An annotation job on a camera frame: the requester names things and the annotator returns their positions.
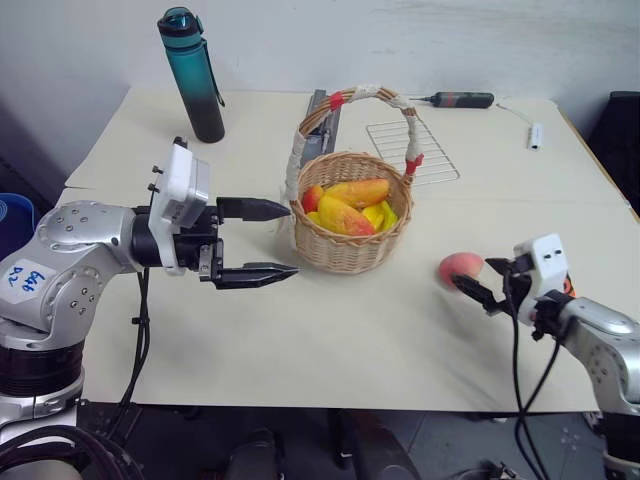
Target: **table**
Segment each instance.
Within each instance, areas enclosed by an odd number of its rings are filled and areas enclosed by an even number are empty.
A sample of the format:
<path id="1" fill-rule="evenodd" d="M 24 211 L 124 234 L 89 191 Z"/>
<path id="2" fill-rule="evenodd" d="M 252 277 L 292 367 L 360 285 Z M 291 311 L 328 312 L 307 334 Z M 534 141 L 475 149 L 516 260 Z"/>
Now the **table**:
<path id="1" fill-rule="evenodd" d="M 212 166 L 212 197 L 279 199 L 284 167 L 306 94 L 225 94 L 228 133 L 219 144 L 193 139 L 177 93 L 131 90 L 60 202 L 137 205 L 153 164 L 175 135 Z M 290 248 L 278 222 L 228 221 L 225 264 L 298 265 L 291 279 L 258 290 L 216 291 L 197 275 L 151 277 L 152 346 L 134 400 L 142 403 L 515 411 L 511 326 L 504 315 L 443 289 L 438 262 L 455 251 L 510 256 L 516 243 L 561 235 L 579 295 L 640 317 L 640 228 L 555 105 L 508 100 L 545 124 L 545 148 L 525 149 L 526 124 L 509 112 L 419 113 L 462 177 L 416 187 L 401 246 L 357 276 L 320 272 Z M 343 108 L 337 150 L 373 152 L 364 127 L 397 119 L 375 102 Z M 485 268 L 481 280 L 496 287 Z M 135 276 L 114 278 L 100 300 L 85 347 L 85 395 L 117 401 L 135 347 Z M 521 329 L 526 395 L 551 352 Z M 583 367 L 562 351 L 535 411 L 596 407 Z"/>

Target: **teal water bottle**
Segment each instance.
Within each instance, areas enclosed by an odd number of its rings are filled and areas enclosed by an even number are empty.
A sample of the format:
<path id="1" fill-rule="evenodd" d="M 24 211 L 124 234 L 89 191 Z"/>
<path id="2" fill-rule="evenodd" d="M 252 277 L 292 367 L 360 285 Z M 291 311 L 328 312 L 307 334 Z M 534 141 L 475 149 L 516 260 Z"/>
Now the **teal water bottle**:
<path id="1" fill-rule="evenodd" d="M 224 125 L 218 102 L 224 107 L 224 101 L 200 19 L 184 7 L 170 8 L 158 20 L 158 30 L 196 137 L 207 143 L 221 140 Z"/>

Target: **fake fruit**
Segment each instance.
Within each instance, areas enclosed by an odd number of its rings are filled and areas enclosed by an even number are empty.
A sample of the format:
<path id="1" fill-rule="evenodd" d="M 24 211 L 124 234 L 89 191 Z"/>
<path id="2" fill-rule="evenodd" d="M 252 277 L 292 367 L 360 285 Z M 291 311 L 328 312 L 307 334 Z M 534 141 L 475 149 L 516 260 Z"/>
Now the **fake fruit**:
<path id="1" fill-rule="evenodd" d="M 380 208 L 382 208 L 382 211 L 384 212 L 384 221 L 382 222 L 380 231 L 386 232 L 396 224 L 396 222 L 398 221 L 398 216 L 386 200 L 380 202 Z"/>
<path id="2" fill-rule="evenodd" d="M 324 190 L 320 185 L 310 187 L 302 196 L 302 208 L 304 213 L 315 212 L 318 210 L 318 202 L 324 194 Z"/>
<path id="3" fill-rule="evenodd" d="M 475 278 L 482 270 L 483 265 L 484 260 L 475 253 L 454 253 L 440 262 L 438 274 L 449 288 L 455 289 L 456 286 L 451 281 L 451 275 L 469 275 Z"/>
<path id="4" fill-rule="evenodd" d="M 362 210 L 362 214 L 367 217 L 367 220 L 369 220 L 369 223 L 373 225 L 376 232 L 379 232 L 382 228 L 382 223 L 384 222 L 384 209 L 382 208 L 382 205 L 379 203 L 370 205 Z"/>
<path id="5" fill-rule="evenodd" d="M 322 226 L 322 223 L 320 223 L 320 214 L 318 212 L 309 212 L 307 213 L 307 217 L 309 217 L 309 220 L 311 220 L 316 225 Z"/>
<path id="6" fill-rule="evenodd" d="M 389 195 L 389 180 L 371 178 L 342 182 L 329 187 L 325 192 L 333 198 L 343 201 L 353 208 L 365 208 L 381 202 Z"/>
<path id="7" fill-rule="evenodd" d="M 342 235 L 373 235 L 376 233 L 367 217 L 346 203 L 323 195 L 318 203 L 322 227 Z"/>

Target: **wire rack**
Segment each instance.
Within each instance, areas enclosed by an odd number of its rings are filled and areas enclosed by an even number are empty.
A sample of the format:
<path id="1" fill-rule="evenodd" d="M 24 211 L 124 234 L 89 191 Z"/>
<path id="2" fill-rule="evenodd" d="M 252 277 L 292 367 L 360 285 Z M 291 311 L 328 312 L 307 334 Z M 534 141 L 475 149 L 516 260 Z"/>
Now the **wire rack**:
<path id="1" fill-rule="evenodd" d="M 367 125 L 367 133 L 378 151 L 378 156 L 401 174 L 404 173 L 404 157 L 409 144 L 407 123 L 374 123 Z M 416 170 L 414 186 L 450 182 L 460 178 L 460 172 L 422 121 L 418 127 L 418 138 L 423 147 L 424 159 Z"/>

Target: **white wall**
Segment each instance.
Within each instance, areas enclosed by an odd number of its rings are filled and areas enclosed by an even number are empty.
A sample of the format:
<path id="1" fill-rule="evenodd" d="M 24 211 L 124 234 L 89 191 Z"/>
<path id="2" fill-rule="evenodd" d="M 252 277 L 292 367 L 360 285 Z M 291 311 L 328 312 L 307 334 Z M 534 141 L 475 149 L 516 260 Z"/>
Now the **white wall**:
<path id="1" fill-rule="evenodd" d="M 172 85 L 155 22 L 170 2 L 4 0 L 0 114 L 68 175 L 128 85 Z M 637 0 L 192 0 L 220 85 L 548 97 L 587 133 L 611 90 L 640 89 Z M 0 155 L 21 147 L 0 132 Z"/>

